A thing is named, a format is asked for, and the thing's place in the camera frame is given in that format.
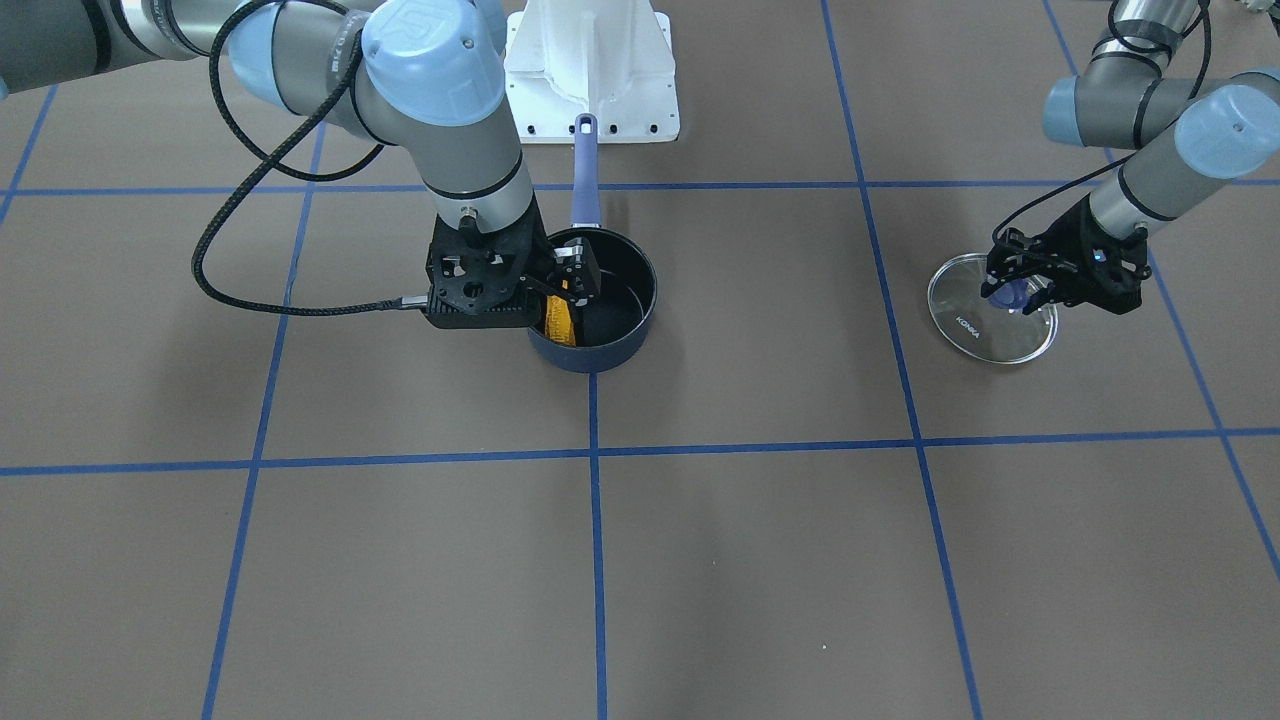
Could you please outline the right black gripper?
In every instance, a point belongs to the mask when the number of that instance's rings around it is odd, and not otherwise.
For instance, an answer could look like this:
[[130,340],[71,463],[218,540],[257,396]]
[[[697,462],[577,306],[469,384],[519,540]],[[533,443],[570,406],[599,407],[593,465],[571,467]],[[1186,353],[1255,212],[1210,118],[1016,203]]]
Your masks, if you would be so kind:
[[439,214],[431,234],[431,295],[440,301],[508,301],[520,291],[543,296],[543,306],[566,311],[588,306],[602,291],[602,270],[590,245],[550,249],[532,195],[507,224],[484,231],[483,217]]

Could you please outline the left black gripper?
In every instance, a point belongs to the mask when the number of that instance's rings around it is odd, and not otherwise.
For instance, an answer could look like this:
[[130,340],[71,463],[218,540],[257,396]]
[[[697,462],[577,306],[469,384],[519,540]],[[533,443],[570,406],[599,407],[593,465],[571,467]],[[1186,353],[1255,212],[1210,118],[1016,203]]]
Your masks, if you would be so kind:
[[1112,237],[1094,219],[1089,199],[1080,199],[1044,232],[1044,249],[1055,261],[1044,273],[1048,281],[1002,281],[987,272],[980,297],[992,306],[1023,306],[1024,316],[1053,305],[1134,311],[1142,305],[1140,286],[1151,278],[1148,236],[1138,228]]

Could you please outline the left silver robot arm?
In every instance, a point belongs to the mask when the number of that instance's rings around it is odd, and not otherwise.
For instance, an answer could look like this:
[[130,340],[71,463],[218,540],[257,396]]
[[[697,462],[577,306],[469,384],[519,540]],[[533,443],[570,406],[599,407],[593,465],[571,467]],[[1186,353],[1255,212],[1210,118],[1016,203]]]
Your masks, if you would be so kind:
[[1226,79],[1208,79],[1206,69],[1192,79],[1166,77],[1193,26],[1202,28],[1202,55],[1210,58],[1207,3],[1111,4],[1085,69],[1050,90],[1042,127],[1057,143],[1128,156],[1101,169],[1101,186],[1039,234],[1002,222],[986,256],[983,299],[1038,278],[1039,290],[1018,296],[1024,314],[1051,304],[1135,310],[1152,274],[1149,238],[1276,155],[1276,69]]

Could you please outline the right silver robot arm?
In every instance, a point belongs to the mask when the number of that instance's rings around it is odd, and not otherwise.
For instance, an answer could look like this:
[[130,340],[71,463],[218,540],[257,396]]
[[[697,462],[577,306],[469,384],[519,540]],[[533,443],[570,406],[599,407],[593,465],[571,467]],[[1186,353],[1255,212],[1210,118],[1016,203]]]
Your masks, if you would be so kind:
[[[524,327],[590,305],[600,272],[588,241],[544,229],[503,33],[495,1],[5,1],[3,94],[204,59],[218,111],[259,160],[195,246],[206,296],[285,316],[417,310],[442,328]],[[334,182],[388,147],[410,155],[435,208],[426,295],[288,307],[209,279],[215,236],[268,174]]]

